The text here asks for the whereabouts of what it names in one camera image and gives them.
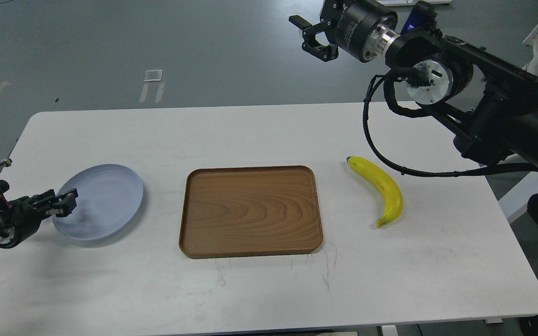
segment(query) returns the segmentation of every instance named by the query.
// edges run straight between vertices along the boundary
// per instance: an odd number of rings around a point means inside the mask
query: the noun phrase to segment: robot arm
[[[434,117],[455,134],[463,157],[493,166],[516,153],[538,167],[538,77],[443,36],[436,15],[432,4],[421,1],[398,34],[396,13],[375,0],[325,0],[320,23],[298,15],[290,22],[303,32],[303,50],[324,62],[338,57],[338,47],[361,62],[383,57],[391,68],[383,83],[390,109],[406,117]],[[316,41],[320,32],[329,45]],[[468,85],[474,66],[485,75],[484,96],[474,110],[463,112],[446,101]],[[397,105],[394,82],[401,80],[420,109]]]
[[[11,165],[7,159],[0,163],[0,169]],[[76,189],[55,195],[52,189],[32,197],[22,196],[7,201],[4,193],[9,190],[6,181],[0,180],[0,248],[11,249],[34,234],[41,221],[56,215],[66,217],[76,208]]]

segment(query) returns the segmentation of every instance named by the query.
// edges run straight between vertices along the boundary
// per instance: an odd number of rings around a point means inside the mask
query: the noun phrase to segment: wooden tray
[[[322,242],[308,167],[212,168],[188,176],[179,246],[190,258],[302,254]]]

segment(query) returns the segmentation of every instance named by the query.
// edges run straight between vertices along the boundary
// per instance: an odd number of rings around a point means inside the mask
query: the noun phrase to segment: table
[[[59,189],[103,163],[145,186],[133,221],[76,243],[51,220],[0,250],[0,334],[177,335],[307,330],[538,314],[538,281],[484,178],[415,178],[385,168],[405,197],[378,229],[379,193],[349,155],[378,162],[362,104],[37,113],[0,175],[9,199]],[[475,168],[432,119],[371,104],[389,159]],[[309,255],[190,259],[177,237],[186,177],[197,168],[303,164],[316,176],[325,236]]]
[[[538,193],[538,173],[531,172],[499,200],[508,222],[512,223],[527,212],[531,195]]]

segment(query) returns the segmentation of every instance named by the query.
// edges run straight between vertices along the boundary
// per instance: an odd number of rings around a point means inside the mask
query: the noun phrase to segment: plate
[[[77,240],[98,240],[120,231],[142,202],[142,180],[130,168],[102,164],[83,170],[60,193],[76,188],[76,208],[68,217],[53,217],[62,234]]]

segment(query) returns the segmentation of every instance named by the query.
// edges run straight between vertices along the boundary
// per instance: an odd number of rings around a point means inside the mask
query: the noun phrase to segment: yellow banana
[[[373,162],[363,157],[351,156],[348,157],[347,161],[352,170],[372,183],[383,196],[385,208],[382,217],[376,220],[376,225],[381,227],[396,219],[404,207],[402,193],[396,181]]]

